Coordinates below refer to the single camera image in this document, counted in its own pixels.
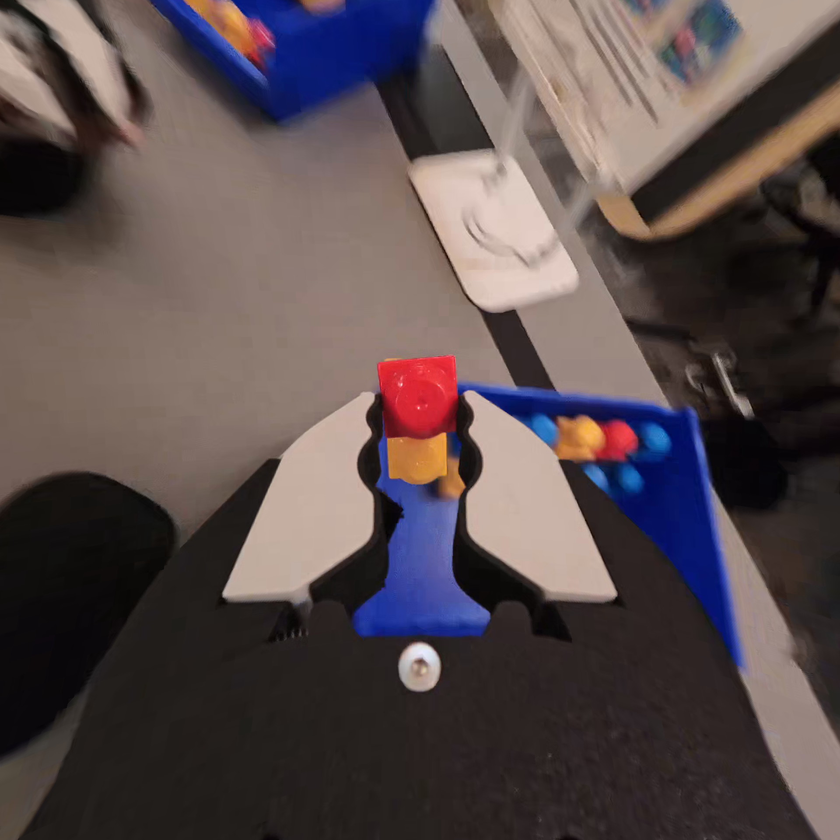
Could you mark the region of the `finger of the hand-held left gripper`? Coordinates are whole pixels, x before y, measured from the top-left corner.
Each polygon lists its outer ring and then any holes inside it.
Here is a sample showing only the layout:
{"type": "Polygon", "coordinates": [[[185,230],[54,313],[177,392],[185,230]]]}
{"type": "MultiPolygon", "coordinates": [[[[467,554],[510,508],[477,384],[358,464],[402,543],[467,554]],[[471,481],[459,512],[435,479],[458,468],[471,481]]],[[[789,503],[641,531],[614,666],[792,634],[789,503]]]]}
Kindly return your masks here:
{"type": "Polygon", "coordinates": [[[1,138],[76,140],[76,129],[54,92],[6,40],[1,43],[1,138]]]}
{"type": "Polygon", "coordinates": [[[34,1],[34,14],[67,55],[93,101],[117,132],[133,126],[133,95],[122,56],[76,1],[34,1]]]}

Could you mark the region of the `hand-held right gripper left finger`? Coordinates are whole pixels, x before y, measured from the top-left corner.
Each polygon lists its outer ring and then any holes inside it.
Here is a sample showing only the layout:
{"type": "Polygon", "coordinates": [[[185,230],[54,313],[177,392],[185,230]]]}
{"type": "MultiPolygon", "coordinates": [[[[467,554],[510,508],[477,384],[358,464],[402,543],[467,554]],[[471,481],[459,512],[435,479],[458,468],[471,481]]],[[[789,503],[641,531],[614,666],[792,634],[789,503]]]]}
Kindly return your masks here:
{"type": "Polygon", "coordinates": [[[384,588],[403,510],[378,487],[382,399],[363,392],[280,457],[223,589],[226,602],[341,603],[384,588]]]}

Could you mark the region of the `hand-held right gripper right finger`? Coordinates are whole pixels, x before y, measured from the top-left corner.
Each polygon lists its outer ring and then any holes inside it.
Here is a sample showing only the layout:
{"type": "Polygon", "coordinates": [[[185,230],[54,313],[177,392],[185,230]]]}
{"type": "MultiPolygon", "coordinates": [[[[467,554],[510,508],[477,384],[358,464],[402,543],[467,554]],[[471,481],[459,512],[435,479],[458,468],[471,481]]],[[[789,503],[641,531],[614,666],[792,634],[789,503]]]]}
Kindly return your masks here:
{"type": "Polygon", "coordinates": [[[459,398],[457,434],[458,586],[490,612],[501,602],[531,614],[554,602],[614,602],[616,585],[553,451],[476,390],[459,398]]]}

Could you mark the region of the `red one-stud mega block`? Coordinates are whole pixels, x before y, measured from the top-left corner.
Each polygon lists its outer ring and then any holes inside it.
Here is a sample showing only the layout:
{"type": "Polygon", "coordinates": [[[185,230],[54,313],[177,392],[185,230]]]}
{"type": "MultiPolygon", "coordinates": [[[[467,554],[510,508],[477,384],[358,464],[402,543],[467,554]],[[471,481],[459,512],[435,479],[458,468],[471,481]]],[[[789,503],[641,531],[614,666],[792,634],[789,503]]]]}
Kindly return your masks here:
{"type": "Polygon", "coordinates": [[[599,424],[603,435],[601,446],[595,458],[599,461],[625,462],[635,456],[638,438],[633,428],[621,419],[599,424]]]}
{"type": "Polygon", "coordinates": [[[377,365],[387,438],[429,439],[456,430],[454,355],[384,360],[377,365]]]}

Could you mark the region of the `blue plastic bin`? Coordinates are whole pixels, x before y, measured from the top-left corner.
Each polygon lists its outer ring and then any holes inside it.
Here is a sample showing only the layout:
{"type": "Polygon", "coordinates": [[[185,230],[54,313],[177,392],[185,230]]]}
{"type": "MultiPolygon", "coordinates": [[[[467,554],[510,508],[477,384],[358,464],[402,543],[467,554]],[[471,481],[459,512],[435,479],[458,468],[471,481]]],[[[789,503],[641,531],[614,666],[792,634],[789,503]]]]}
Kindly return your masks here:
{"type": "Polygon", "coordinates": [[[350,1],[312,13],[302,2],[233,2],[268,30],[274,47],[253,63],[196,9],[196,2],[152,6],[249,103],[283,122],[365,83],[415,66],[432,1],[350,1]]]}
{"type": "MultiPolygon", "coordinates": [[[[628,398],[532,387],[461,381],[458,389],[474,390],[520,420],[534,414],[586,415],[599,422],[622,419],[633,429],[645,424],[662,427],[671,443],[667,456],[633,462],[643,479],[642,489],[625,492],[610,479],[609,494],[677,568],[734,663],[746,666],[695,413],[628,398]]],[[[460,590],[452,571],[457,501],[436,498],[424,486],[391,480],[384,443],[380,454],[377,486],[402,506],[403,516],[388,544],[385,586],[353,615],[356,632],[363,637],[480,635],[489,613],[460,590]]]]}

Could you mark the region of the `pile of colourful mega blocks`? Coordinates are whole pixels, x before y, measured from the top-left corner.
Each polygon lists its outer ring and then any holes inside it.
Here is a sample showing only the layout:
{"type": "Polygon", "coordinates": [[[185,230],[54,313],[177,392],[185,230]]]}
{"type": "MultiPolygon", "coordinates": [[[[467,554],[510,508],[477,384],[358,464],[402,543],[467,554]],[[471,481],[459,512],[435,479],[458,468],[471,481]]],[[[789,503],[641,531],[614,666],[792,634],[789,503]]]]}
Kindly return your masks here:
{"type": "Polygon", "coordinates": [[[353,32],[350,2],[171,2],[260,70],[306,67],[353,32]]]}

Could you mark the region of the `black round waste bin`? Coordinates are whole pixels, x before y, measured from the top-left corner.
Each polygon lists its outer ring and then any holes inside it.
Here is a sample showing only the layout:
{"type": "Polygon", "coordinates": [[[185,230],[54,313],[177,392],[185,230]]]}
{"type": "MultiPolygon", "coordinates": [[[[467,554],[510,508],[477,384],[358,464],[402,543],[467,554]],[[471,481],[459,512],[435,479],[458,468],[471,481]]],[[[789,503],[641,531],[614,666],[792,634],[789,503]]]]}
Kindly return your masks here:
{"type": "Polygon", "coordinates": [[[740,416],[700,423],[710,481],[724,508],[767,511],[789,489],[789,472],[765,427],[740,416]]]}

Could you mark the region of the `black wrist rest pad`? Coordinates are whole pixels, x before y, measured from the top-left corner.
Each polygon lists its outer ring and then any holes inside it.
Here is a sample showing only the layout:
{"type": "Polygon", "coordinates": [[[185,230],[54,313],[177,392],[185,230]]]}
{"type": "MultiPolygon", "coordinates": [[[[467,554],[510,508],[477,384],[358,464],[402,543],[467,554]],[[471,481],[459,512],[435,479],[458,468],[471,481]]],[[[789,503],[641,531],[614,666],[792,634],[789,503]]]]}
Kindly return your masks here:
{"type": "Polygon", "coordinates": [[[88,471],[37,479],[1,510],[1,754],[49,729],[178,543],[171,515],[88,471]]]}

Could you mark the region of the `black office chair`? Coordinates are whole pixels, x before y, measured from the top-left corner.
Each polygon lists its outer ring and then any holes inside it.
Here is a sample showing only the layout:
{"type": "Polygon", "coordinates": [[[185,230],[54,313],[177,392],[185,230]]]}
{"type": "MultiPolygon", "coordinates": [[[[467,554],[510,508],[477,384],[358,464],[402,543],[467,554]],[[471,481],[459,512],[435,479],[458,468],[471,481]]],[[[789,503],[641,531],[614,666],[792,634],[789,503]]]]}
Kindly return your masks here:
{"type": "Polygon", "coordinates": [[[760,193],[804,236],[800,252],[813,260],[815,274],[807,309],[798,322],[813,322],[839,271],[839,134],[830,134],[795,165],[763,182],[760,193]]]}

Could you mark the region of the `wooden sign board with paper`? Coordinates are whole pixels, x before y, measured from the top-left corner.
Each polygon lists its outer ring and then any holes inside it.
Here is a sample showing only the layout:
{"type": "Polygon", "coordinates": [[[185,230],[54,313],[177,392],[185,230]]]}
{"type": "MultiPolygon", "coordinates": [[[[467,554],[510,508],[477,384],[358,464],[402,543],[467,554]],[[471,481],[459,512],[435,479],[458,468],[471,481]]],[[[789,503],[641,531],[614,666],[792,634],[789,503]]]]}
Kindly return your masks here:
{"type": "Polygon", "coordinates": [[[495,2],[604,217],[694,230],[838,132],[839,2],[495,2]]]}

